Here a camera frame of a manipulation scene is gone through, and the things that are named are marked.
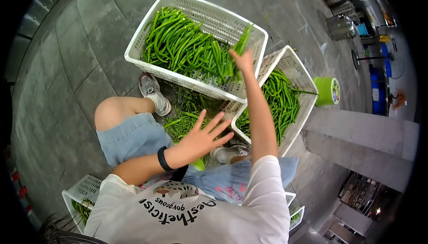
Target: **fitness tracker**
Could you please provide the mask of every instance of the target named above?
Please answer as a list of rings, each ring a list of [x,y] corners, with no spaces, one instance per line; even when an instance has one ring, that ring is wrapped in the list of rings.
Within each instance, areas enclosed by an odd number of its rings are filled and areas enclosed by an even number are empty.
[[[163,151],[166,149],[167,149],[167,147],[163,146],[158,150],[158,160],[159,160],[160,166],[162,166],[162,168],[166,172],[170,172],[170,171],[173,171],[174,169],[171,169],[171,167],[168,166],[168,163],[165,161],[165,155],[164,155]]]

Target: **black strap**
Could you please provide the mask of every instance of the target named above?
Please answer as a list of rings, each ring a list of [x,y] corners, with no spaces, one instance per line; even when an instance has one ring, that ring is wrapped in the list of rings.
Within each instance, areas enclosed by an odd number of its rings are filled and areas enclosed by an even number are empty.
[[[158,150],[158,160],[160,165],[162,166],[162,168],[167,171],[173,171],[173,169],[171,167],[168,166],[168,163],[165,160],[165,155],[163,153],[164,150],[166,150],[167,147],[163,146]],[[183,177],[185,176],[186,172],[187,172],[187,168],[189,167],[189,165],[185,165],[181,168],[178,168],[175,173],[173,174],[173,176],[170,178],[171,181],[176,181],[176,182],[181,182],[181,180],[183,179]]]
[[[159,163],[160,163],[160,166],[166,171],[166,172],[171,172],[171,171],[173,171],[174,169],[173,168],[171,168],[169,165],[168,165],[168,163],[167,163],[167,161],[165,160],[165,155],[164,155],[164,153],[163,153],[163,151],[164,150],[166,150],[167,149],[167,147],[166,146],[163,146],[163,147],[161,147],[159,150],[158,150],[158,161],[159,161]]]
[[[187,172],[188,167],[189,167],[189,164],[187,164],[186,166],[183,166],[181,168],[178,168],[177,171],[170,178],[170,180],[176,181],[176,182],[181,182],[183,180],[183,177],[185,177],[185,174]]]

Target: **sneaker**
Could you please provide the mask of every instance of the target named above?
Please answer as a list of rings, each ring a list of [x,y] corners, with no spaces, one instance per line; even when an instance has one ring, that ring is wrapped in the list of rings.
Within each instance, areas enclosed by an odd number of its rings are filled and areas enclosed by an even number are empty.
[[[234,156],[249,155],[249,150],[246,146],[236,144],[230,147],[220,146],[210,151],[210,156],[222,163],[230,164],[230,160]]]
[[[163,117],[171,111],[171,103],[163,96],[158,81],[150,73],[144,72],[141,74],[138,87],[142,97],[150,98],[153,101],[156,108],[155,112],[159,116]]]

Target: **denim shorts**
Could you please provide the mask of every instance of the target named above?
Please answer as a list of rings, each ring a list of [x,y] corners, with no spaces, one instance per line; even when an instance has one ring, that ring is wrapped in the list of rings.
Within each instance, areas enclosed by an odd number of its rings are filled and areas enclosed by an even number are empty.
[[[171,137],[151,113],[134,115],[106,131],[97,131],[101,149],[110,166],[116,167],[131,158],[155,154],[163,147],[174,145]],[[278,158],[282,185],[286,187],[296,174],[298,158]],[[196,171],[192,165],[182,182],[194,185],[217,200],[242,204],[250,178],[251,161],[238,161],[212,170]],[[152,176],[141,188],[148,188],[159,180],[168,180],[174,172]]]

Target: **stone floor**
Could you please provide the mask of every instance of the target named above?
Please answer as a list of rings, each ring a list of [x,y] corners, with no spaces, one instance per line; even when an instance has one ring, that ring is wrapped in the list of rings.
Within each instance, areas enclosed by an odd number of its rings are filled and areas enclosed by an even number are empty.
[[[27,51],[27,65],[21,66],[27,70],[20,72],[13,92],[12,152],[41,220],[67,213],[62,190],[88,173],[104,178],[111,172],[95,133],[95,108],[110,96],[140,96],[140,70],[123,54],[154,1],[69,0]],[[324,20],[332,14],[321,0],[206,1],[264,28],[273,38],[265,54],[291,41],[311,76],[339,80],[341,109],[367,112],[364,82],[350,56],[352,43],[329,37]],[[287,156],[300,158],[287,189],[306,206],[304,220],[316,228],[332,211],[348,170],[307,152],[300,137]]]

